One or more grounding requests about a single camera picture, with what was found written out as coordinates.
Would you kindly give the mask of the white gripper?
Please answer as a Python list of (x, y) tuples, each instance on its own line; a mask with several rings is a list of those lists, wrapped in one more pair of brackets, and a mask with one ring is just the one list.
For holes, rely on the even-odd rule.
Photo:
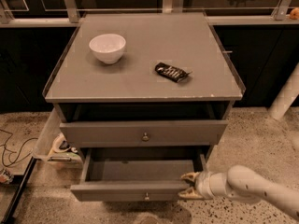
[(221, 194), (221, 175), (211, 172), (190, 172), (180, 177), (181, 180), (195, 182), (195, 187), (181, 191), (182, 199), (214, 199)]

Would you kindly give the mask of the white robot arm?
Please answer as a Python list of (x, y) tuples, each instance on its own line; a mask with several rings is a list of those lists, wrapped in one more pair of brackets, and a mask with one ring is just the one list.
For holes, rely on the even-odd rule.
[(182, 199), (211, 200), (226, 197), (233, 201), (257, 203), (264, 200), (299, 220), (299, 192), (271, 182), (248, 167), (235, 165), (226, 172), (192, 172), (181, 176), (192, 186), (181, 191)]

